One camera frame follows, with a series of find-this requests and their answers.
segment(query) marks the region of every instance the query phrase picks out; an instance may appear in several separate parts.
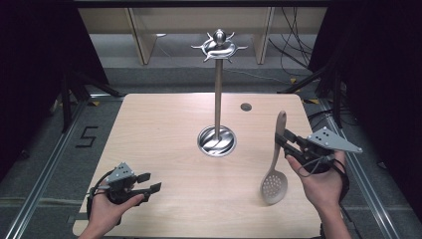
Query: human hand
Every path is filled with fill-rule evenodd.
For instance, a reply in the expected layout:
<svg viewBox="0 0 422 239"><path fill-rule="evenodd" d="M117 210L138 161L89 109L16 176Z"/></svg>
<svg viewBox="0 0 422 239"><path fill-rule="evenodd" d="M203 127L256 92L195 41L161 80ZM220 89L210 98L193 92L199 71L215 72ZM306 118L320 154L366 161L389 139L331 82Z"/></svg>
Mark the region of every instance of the human hand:
<svg viewBox="0 0 422 239"><path fill-rule="evenodd" d="M123 204L116 205L108 200L105 193L104 190L98 190L97 195L94 196L90 222L80 239L103 237L117 224L125 211L144 198L143 194L139 194L129 198Z"/></svg>
<svg viewBox="0 0 422 239"><path fill-rule="evenodd" d="M336 151L334 157L345 165L345 154L343 151ZM322 222L325 238L351 238L340 213L338 201L341 194L342 181L338 172L331 168L324 173L303 176L309 173L294 157L287 155L286 160L301 179L307 199L316 208ZM338 162L334 164L339 170L343 170Z"/></svg>
<svg viewBox="0 0 422 239"><path fill-rule="evenodd" d="M335 159L345 165L345 154L343 151L334 153ZM341 177L334 169L330 169L324 173L309 174L302 165L292 156L287 155L286 160L289 162L292 170L299 176L304 185L305 195L313 204L317 211L327 208L338 207L338 201L342 189ZM338 162L334 163L340 170L342 166Z"/></svg>

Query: black cable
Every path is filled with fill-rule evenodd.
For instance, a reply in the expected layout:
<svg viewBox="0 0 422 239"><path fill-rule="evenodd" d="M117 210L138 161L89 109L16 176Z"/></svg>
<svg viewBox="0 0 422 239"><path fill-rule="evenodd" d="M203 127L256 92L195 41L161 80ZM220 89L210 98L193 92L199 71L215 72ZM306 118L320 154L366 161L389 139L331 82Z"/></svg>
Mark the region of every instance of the black cable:
<svg viewBox="0 0 422 239"><path fill-rule="evenodd" d="M282 49L280 49L278 46L276 46L276 44L274 44L274 42L271 39L268 39L268 41L282 54L286 55L287 57L289 57L290 59L292 59L293 61L295 61L296 63L298 63L299 65L301 65L304 68L307 68L308 66L305 65L304 63L302 63L301 61L299 61L298 59L296 59L295 57L293 57L292 55L288 54L287 52L283 51Z"/></svg>
<svg viewBox="0 0 422 239"><path fill-rule="evenodd" d="M296 7L294 7L294 22L293 22L293 24L291 24L291 22L289 21L289 18L287 17L287 15L286 15L286 12L285 12L285 10L284 10L284 8L282 7L282 11L283 11L283 14L284 14L284 16L285 16L285 19L286 19L286 21L288 22L288 25L289 25L289 28L290 28L290 30L291 30L291 32L290 32L290 34L289 34L289 38L288 38L288 41L287 42L289 42L289 40L290 40L290 37L293 35L295 38L296 38L296 40L297 40L297 42L298 42L298 44L299 44L299 46L300 46L300 51L301 51L301 53L302 53L302 56L303 56L303 58L304 58L304 61L308 64L308 62L307 62L307 60L309 61L310 59L308 58L308 56L305 54L305 49L303 48L303 46L302 46L302 44L304 44L305 45L305 43L300 39L300 37L299 37L299 31L298 31L298 21L297 21L297 16L298 16L298 8L296 8Z"/></svg>

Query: metal frame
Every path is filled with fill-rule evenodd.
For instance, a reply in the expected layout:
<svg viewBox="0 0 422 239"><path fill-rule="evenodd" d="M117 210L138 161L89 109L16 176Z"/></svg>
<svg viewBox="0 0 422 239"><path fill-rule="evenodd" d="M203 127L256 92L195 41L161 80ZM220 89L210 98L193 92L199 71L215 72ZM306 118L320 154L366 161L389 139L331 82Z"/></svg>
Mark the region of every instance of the metal frame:
<svg viewBox="0 0 422 239"><path fill-rule="evenodd" d="M326 100L321 99L320 102L323 111L329 109L329 104ZM334 119L332 117L328 117L327 121L335 133L337 133L344 139L347 139L343 130L336 126L336 123L334 122ZM362 192L366 203L372 211L373 217L378 223L378 227L384 235L384 238L400 238L400 235L397 229L395 228L390 215L388 214L387 210L385 209L384 205L382 204L381 200L373 189L372 184L370 183L369 179L366 176L366 173L360 165L356 154L347 152L346 155L347 163L350 166L350 170L356 178L356 182L360 188L360 191Z"/></svg>

